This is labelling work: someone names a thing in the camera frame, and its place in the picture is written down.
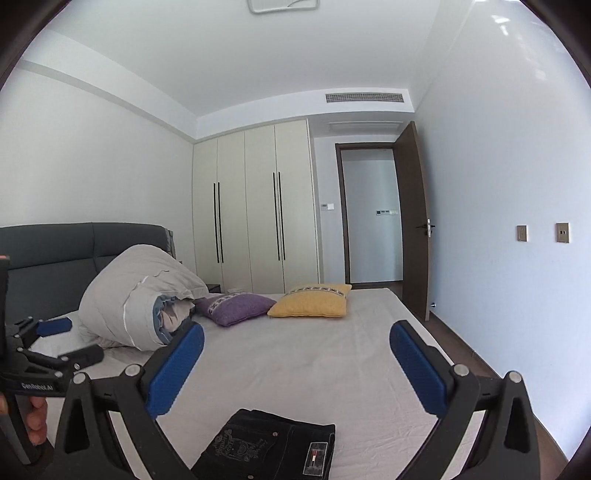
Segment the ceiling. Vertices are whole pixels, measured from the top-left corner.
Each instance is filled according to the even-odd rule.
[[[246,0],[72,0],[49,25],[197,116],[305,90],[408,88],[439,0],[321,0],[254,15]]]

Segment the brown wooden door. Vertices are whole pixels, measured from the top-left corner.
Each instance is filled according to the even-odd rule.
[[[419,320],[428,320],[432,226],[414,122],[394,143],[394,163],[402,221],[402,302]]]

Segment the light switch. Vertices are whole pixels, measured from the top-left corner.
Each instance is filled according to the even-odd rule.
[[[527,225],[517,225],[517,241],[527,242]]]
[[[557,223],[556,224],[556,241],[561,244],[570,243],[570,224]]]

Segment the ceiling vent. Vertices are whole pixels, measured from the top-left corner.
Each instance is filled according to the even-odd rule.
[[[354,92],[327,93],[326,103],[334,102],[396,102],[404,103],[402,93]]]
[[[345,122],[329,122],[330,131],[341,134],[363,134],[363,133],[396,133],[403,122],[388,120],[354,120]]]
[[[248,8],[254,14],[281,12],[288,10],[314,10],[320,0],[247,0]]]

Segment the door frame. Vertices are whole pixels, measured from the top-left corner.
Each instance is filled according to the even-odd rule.
[[[345,283],[351,283],[351,261],[349,256],[349,221],[347,220],[347,195],[345,193],[345,175],[343,174],[343,150],[392,150],[394,155],[394,142],[367,142],[367,143],[337,143],[336,166],[339,172],[340,212],[343,218],[343,247],[345,250]]]

